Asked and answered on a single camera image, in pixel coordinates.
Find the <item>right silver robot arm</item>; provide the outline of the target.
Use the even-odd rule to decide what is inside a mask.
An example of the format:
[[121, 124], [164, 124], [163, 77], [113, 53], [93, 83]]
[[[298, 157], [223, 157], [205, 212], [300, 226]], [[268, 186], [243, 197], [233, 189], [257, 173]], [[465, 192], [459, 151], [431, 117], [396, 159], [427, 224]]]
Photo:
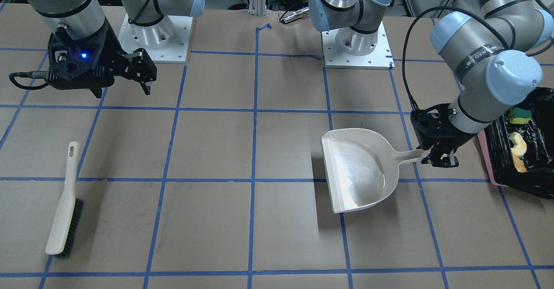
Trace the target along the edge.
[[23, 90], [91, 90], [101, 98], [117, 76], [134, 80], [146, 95], [158, 69], [148, 51], [175, 37], [170, 16], [198, 17], [206, 0], [121, 0], [138, 47], [126, 52], [98, 0], [27, 0], [50, 28], [49, 67], [14, 72]]

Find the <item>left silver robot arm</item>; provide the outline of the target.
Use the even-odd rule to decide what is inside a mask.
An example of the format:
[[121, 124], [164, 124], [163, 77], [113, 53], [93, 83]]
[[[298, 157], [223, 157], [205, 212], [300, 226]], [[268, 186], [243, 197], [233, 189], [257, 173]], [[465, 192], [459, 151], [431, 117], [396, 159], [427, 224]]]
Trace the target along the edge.
[[[450, 8], [431, 32], [431, 43], [464, 89], [450, 104], [418, 108], [409, 95], [410, 119], [423, 164], [457, 167], [455, 152], [542, 81], [542, 69], [526, 51], [553, 35], [553, 16], [533, 0], [477, 0], [483, 15]], [[338, 29], [337, 43], [348, 54], [373, 50], [378, 27], [392, 0], [309, 0], [317, 31]]]

